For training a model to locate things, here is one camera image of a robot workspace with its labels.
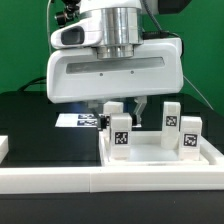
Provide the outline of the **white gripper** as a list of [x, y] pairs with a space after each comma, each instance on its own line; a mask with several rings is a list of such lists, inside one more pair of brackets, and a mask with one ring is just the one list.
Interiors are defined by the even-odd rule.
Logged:
[[135, 97], [133, 125], [141, 124], [148, 95], [176, 93], [183, 86], [182, 43], [178, 38], [147, 40], [131, 58], [99, 60], [92, 48], [60, 49], [47, 65], [47, 96], [54, 103], [88, 101], [99, 130], [109, 116], [94, 100]]

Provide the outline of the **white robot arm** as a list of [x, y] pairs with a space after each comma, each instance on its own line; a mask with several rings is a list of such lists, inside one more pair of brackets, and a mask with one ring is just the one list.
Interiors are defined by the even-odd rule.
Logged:
[[80, 20], [51, 34], [47, 96], [53, 103], [133, 97], [133, 122], [149, 95], [183, 86], [183, 42], [174, 34], [142, 28], [140, 0], [82, 0]]

